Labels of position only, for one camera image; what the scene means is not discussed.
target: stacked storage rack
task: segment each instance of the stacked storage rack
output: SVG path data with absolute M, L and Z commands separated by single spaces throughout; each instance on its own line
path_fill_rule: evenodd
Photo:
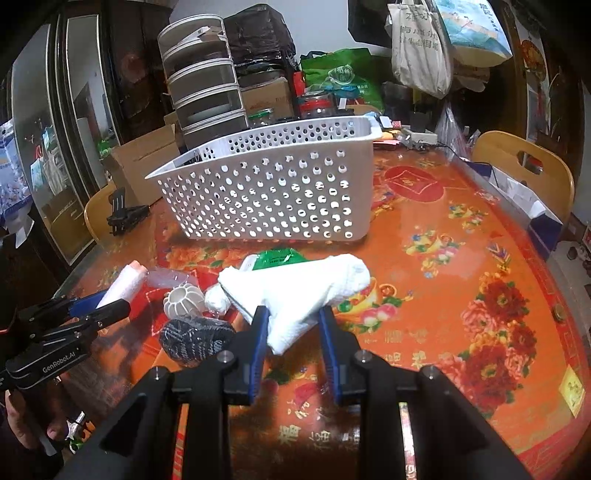
M 158 46 L 187 148 L 248 128 L 222 17 L 183 18 Z

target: green shopping bag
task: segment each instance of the green shopping bag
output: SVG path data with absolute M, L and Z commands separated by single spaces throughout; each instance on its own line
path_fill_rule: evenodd
M 312 51 L 302 55 L 301 69 L 310 90 L 332 91 L 347 98 L 359 97 L 384 111 L 379 94 L 380 82 L 376 81 L 376 58 L 367 48 L 344 48 L 334 53 Z

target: human hand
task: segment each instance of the human hand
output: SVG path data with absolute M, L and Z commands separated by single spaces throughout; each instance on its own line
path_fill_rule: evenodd
M 55 383 L 47 384 L 47 394 L 44 396 L 47 409 L 52 415 L 52 421 L 47 427 L 47 436 L 52 440 L 63 440 L 67 433 L 66 416 L 61 409 L 60 392 Z M 27 424 L 27 403 L 22 394 L 15 390 L 5 393 L 8 424 L 14 436 L 23 447 L 34 450 L 39 447 L 39 439 L 33 434 Z

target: glass jar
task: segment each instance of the glass jar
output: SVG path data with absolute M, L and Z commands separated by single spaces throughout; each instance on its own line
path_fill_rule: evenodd
M 335 96 L 330 92 L 308 92 L 299 97 L 299 102 L 302 119 L 336 115 Z
M 268 127 L 275 123 L 272 108 L 266 108 L 252 115 L 248 115 L 248 124 L 251 128 Z

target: wooden chair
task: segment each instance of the wooden chair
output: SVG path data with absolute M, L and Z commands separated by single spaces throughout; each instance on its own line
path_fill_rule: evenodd
M 542 165 L 540 174 L 529 171 L 519 162 L 523 153 L 534 157 Z M 525 182 L 540 200 L 567 223 L 573 207 L 573 175 L 562 159 L 545 148 L 506 132 L 482 134 L 476 141 L 472 161 L 489 163 L 517 181 Z
M 113 212 L 109 195 L 115 190 L 115 184 L 108 183 L 95 193 L 84 207 L 86 227 L 97 243 L 100 243 L 101 239 L 111 236 L 111 227 L 107 223 L 107 217 L 111 216 Z

